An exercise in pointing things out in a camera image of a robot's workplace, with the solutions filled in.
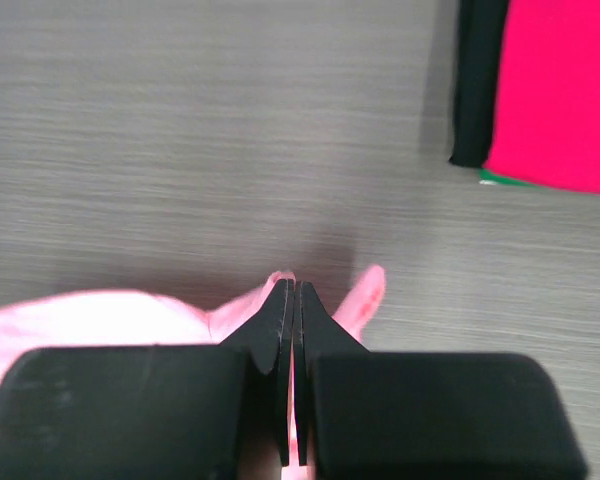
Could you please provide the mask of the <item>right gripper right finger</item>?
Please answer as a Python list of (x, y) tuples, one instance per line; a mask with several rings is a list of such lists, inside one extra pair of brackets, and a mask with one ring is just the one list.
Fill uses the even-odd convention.
[(301, 282), (294, 305), (299, 462), (313, 479), (584, 479), (555, 383), (510, 352), (380, 352)]

